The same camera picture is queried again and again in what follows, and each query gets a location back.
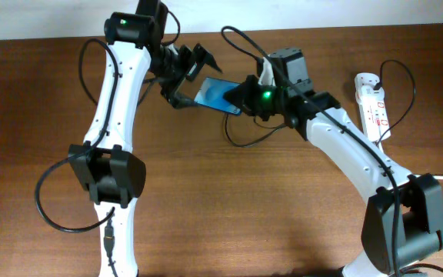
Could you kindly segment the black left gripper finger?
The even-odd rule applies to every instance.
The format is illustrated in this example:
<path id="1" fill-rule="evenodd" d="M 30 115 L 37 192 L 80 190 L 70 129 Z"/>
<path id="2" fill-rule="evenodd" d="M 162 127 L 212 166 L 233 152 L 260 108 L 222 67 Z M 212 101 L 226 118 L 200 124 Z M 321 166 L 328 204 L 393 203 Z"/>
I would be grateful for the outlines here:
<path id="1" fill-rule="evenodd" d="M 193 98 L 180 92 L 180 88 L 184 82 L 185 79 L 182 78 L 175 83 L 169 92 L 169 104 L 175 109 L 198 107 L 198 103 L 196 103 Z"/>
<path id="2" fill-rule="evenodd" d="M 192 68 L 191 74 L 198 74 L 204 65 L 208 65 L 217 72 L 222 73 L 222 69 L 218 66 L 215 61 L 215 57 L 206 48 L 204 48 L 200 43 L 198 43 L 192 51 Z"/>

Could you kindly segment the blue Samsung smartphone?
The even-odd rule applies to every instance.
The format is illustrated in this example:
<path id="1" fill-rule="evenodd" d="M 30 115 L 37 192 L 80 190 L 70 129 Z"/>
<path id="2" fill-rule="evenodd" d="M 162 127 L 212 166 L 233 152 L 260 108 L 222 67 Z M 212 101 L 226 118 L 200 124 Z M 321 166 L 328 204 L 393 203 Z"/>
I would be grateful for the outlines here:
<path id="1" fill-rule="evenodd" d="M 240 115 L 241 110 L 224 99 L 224 94 L 237 86 L 239 84 L 236 82 L 207 77 L 198 90 L 194 102 L 220 112 Z"/>

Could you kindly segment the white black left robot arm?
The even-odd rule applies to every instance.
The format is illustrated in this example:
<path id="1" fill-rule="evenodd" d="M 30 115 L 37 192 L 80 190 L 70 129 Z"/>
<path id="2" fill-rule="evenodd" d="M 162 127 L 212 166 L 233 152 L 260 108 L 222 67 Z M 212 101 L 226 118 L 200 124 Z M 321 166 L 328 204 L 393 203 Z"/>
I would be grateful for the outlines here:
<path id="1" fill-rule="evenodd" d="M 70 165 L 89 193 L 99 218 L 101 276 L 137 276 L 134 214 L 144 189 L 145 163 L 132 153 L 140 89 L 152 73 L 174 108 L 194 100 L 180 93 L 204 65 L 218 70 L 201 45 L 177 48 L 162 41 L 168 7 L 160 0 L 138 3 L 135 13 L 115 12 L 105 21 L 106 70 L 95 115 L 83 143 L 69 148 Z"/>

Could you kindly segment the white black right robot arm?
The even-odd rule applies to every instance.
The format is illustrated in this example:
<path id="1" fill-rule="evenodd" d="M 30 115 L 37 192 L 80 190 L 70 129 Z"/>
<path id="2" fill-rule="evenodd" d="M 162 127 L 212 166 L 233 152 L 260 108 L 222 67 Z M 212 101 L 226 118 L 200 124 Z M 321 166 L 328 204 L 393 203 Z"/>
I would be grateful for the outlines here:
<path id="1" fill-rule="evenodd" d="M 431 174 L 413 175 L 391 160 L 350 120 L 328 92 L 315 92 L 305 57 L 284 48 L 258 62 L 258 72 L 223 95 L 249 116 L 285 125 L 323 151 L 366 204 L 362 253 L 341 276 L 409 276 L 443 250 L 443 191 Z"/>

